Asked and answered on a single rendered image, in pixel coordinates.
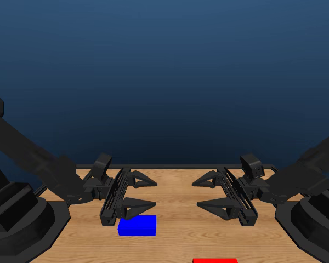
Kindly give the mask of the thin red peg bar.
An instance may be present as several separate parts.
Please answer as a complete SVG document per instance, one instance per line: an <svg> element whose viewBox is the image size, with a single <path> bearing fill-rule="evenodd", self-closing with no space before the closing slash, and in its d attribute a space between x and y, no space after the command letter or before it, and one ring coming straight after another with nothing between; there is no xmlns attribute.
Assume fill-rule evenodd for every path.
<svg viewBox="0 0 329 263"><path fill-rule="evenodd" d="M236 258L193 258L192 263L238 263Z"/></svg>

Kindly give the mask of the blue hollow socket block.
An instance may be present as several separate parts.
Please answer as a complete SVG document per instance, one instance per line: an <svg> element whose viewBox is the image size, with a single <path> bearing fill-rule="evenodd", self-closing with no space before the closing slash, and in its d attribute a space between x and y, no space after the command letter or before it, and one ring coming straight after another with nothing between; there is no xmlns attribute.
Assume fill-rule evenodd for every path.
<svg viewBox="0 0 329 263"><path fill-rule="evenodd" d="M119 236L155 236L157 227L156 215L137 215L132 219L120 219Z"/></svg>

